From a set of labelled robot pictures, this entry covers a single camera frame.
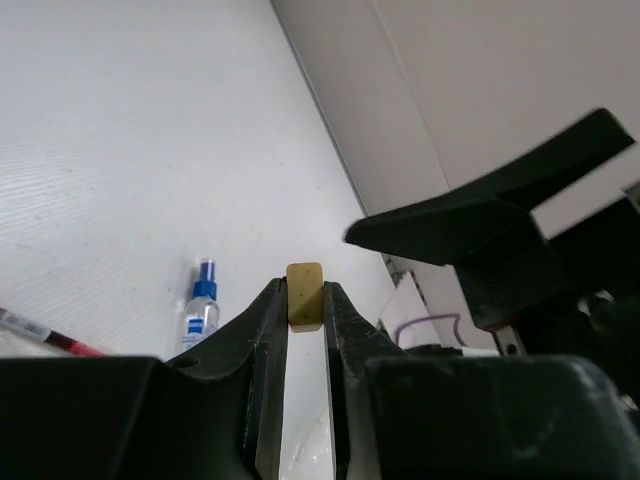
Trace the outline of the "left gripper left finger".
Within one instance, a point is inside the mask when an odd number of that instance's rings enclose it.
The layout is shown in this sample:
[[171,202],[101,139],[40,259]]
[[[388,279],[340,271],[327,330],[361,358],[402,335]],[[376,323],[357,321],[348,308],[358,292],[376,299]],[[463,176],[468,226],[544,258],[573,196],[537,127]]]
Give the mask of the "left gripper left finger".
[[274,479],[287,286],[275,279],[191,350],[1,363],[5,479]]

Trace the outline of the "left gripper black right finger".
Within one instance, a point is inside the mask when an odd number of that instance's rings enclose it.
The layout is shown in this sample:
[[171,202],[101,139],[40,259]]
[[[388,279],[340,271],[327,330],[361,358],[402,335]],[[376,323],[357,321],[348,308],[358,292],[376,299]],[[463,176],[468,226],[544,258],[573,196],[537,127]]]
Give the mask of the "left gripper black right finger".
[[575,356],[407,353],[324,289],[338,479],[635,479],[614,384]]

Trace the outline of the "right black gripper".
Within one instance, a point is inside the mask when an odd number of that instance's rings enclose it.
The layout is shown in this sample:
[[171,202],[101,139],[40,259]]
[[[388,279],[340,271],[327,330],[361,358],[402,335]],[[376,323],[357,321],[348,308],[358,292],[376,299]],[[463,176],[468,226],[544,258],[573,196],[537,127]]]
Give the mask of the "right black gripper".
[[529,215],[634,143],[609,110],[597,108],[455,190],[355,222],[344,240],[427,264],[457,263],[477,328],[511,327],[528,353],[578,350],[589,342],[582,298],[639,295],[639,211],[622,199],[552,239]]

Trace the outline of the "tan eraser block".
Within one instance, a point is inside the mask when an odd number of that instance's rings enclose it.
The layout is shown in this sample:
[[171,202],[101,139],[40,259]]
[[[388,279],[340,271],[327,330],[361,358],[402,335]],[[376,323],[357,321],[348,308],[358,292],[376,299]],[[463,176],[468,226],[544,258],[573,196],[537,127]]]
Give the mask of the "tan eraser block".
[[294,333],[314,332],[323,325],[324,279],[318,262],[294,263],[286,269],[287,317]]

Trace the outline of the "clear spray bottle blue nozzle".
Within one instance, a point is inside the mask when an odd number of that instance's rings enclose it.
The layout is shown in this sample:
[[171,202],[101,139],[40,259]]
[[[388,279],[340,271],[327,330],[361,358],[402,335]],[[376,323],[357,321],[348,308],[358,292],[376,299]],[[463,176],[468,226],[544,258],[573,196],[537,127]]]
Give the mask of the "clear spray bottle blue nozzle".
[[191,299],[185,306],[179,330],[179,352],[186,352],[215,333],[219,316],[215,262],[204,259],[199,264]]

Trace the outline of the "red pen refill with white end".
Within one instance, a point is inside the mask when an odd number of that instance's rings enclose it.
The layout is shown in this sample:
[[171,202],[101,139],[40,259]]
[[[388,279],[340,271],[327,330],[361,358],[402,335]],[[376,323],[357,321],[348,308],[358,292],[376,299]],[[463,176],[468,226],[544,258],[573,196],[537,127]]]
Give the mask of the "red pen refill with white end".
[[81,357],[109,355],[109,352],[104,349],[90,346],[5,309],[1,309],[1,327],[25,339],[48,345],[72,355]]

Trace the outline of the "aluminium rail right edge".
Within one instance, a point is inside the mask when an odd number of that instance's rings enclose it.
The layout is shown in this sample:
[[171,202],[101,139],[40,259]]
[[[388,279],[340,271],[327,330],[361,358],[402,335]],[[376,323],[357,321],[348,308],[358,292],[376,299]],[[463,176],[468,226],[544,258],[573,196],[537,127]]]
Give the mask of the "aluminium rail right edge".
[[274,12],[365,215],[416,201],[432,143],[370,1],[275,1]]

